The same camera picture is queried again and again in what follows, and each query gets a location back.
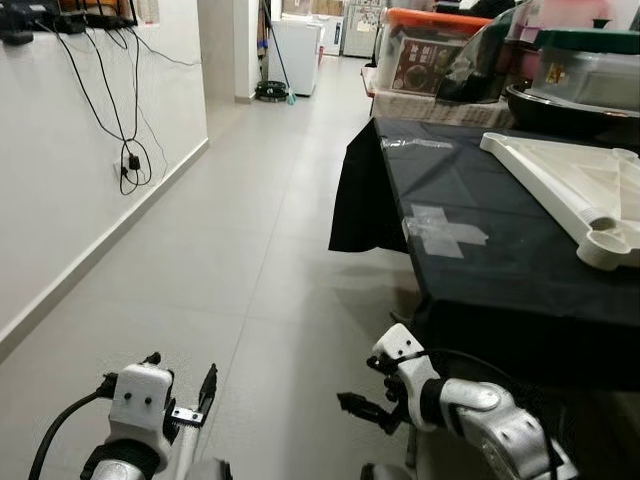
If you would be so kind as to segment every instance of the hallway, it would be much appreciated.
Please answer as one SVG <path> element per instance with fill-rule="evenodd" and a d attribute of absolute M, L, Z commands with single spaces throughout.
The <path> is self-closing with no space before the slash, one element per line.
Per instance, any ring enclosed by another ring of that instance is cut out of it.
<path fill-rule="evenodd" d="M 210 125 L 211 148 L 0 365 L 3 478 L 26 478 L 50 422 L 102 373 L 154 350 L 179 404 L 217 363 L 198 454 L 230 461 L 237 480 L 356 480 L 364 463 L 402 464 L 406 426 L 387 437 L 335 396 L 385 402 L 365 360 L 387 312 L 418 300 L 408 256 L 327 250 L 344 151 L 368 120 L 363 63 L 325 57 L 311 98 L 256 101 L 221 134 Z M 108 409 L 65 424 L 44 479 L 75 478 Z"/>

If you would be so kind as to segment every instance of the white tape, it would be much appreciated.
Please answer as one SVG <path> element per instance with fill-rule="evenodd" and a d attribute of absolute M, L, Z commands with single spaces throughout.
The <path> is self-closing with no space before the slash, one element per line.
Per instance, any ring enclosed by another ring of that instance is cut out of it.
<path fill-rule="evenodd" d="M 382 148 L 398 148 L 398 147 L 408 147 L 410 145 L 419 145 L 421 147 L 428 148 L 453 148 L 453 145 L 447 142 L 435 142 L 433 140 L 423 140 L 421 138 L 411 138 L 411 139 L 389 139 L 383 138 L 380 142 Z"/>
<path fill-rule="evenodd" d="M 458 243 L 485 245 L 489 238 L 474 225 L 449 223 L 440 207 L 411 205 L 413 217 L 405 218 L 409 233 L 422 238 L 424 250 L 429 255 L 464 258 Z"/>

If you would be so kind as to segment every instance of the wall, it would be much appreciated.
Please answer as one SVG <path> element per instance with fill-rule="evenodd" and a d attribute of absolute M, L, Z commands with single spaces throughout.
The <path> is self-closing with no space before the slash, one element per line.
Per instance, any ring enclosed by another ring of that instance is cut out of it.
<path fill-rule="evenodd" d="M 198 0 L 198 14 L 207 102 L 233 102 L 233 2 Z"/>
<path fill-rule="evenodd" d="M 142 27 L 147 42 L 187 62 L 200 58 L 196 0 L 161 0 L 161 24 Z M 132 63 L 96 32 L 126 131 L 132 130 Z M 130 51 L 134 42 L 130 34 Z M 116 128 L 95 53 L 83 35 L 69 42 L 96 109 Z M 141 50 L 140 105 L 170 167 L 207 138 L 200 66 L 170 63 Z M 62 46 L 37 33 L 23 47 L 0 45 L 0 341 L 39 294 L 83 255 L 151 187 L 123 197 L 113 162 L 120 142 L 97 126 Z M 139 140 L 156 183 L 164 163 L 140 119 Z"/>
<path fill-rule="evenodd" d="M 258 64 L 258 4 L 261 0 L 234 0 L 233 38 L 235 54 L 235 96 L 252 98 L 260 79 Z"/>
<path fill-rule="evenodd" d="M 282 17 L 282 0 L 271 0 L 271 19 L 280 20 Z"/>
<path fill-rule="evenodd" d="M 639 0 L 610 0 L 615 20 L 607 28 L 626 30 L 640 7 Z"/>

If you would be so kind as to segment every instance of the black cloth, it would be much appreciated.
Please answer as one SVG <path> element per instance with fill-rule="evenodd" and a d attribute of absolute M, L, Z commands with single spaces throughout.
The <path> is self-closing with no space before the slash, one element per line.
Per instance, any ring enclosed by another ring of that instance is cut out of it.
<path fill-rule="evenodd" d="M 347 149 L 329 248 L 408 246 L 423 296 L 414 334 L 426 346 L 462 350 L 536 383 L 640 390 L 638 271 L 583 264 L 571 237 L 479 148 L 485 131 L 372 120 Z M 452 148 L 383 148 L 384 139 Z M 420 237 L 405 242 L 402 233 L 412 205 L 443 208 L 449 222 L 487 234 L 486 245 L 459 243 L 464 258 L 428 255 Z"/>

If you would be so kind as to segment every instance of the white plastic tray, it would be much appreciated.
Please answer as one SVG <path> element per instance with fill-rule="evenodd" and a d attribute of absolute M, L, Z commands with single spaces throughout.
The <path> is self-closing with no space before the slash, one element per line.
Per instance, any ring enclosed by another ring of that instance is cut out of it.
<path fill-rule="evenodd" d="M 640 160 L 623 149 L 485 133 L 486 150 L 522 183 L 600 270 L 640 268 Z"/>

